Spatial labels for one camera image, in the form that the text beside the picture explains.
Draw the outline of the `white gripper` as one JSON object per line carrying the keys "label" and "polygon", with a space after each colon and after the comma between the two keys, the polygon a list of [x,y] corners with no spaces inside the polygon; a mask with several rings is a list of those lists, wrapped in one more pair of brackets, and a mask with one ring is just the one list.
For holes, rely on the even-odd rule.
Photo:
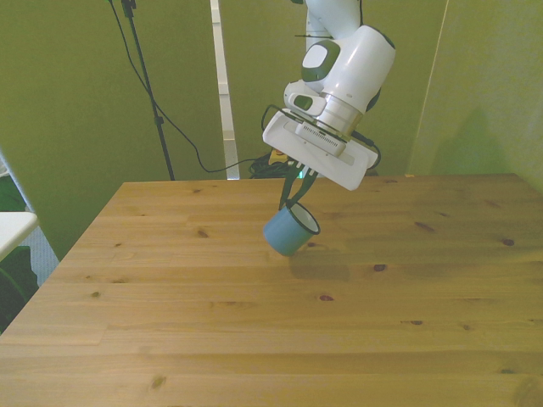
{"label": "white gripper", "polygon": [[[294,115],[288,109],[273,115],[263,131],[263,141],[308,167],[301,187],[290,199],[291,204],[307,194],[317,173],[353,191],[378,155],[356,141],[344,141],[333,133]],[[298,167],[290,165],[285,176],[278,209],[287,203]]]}

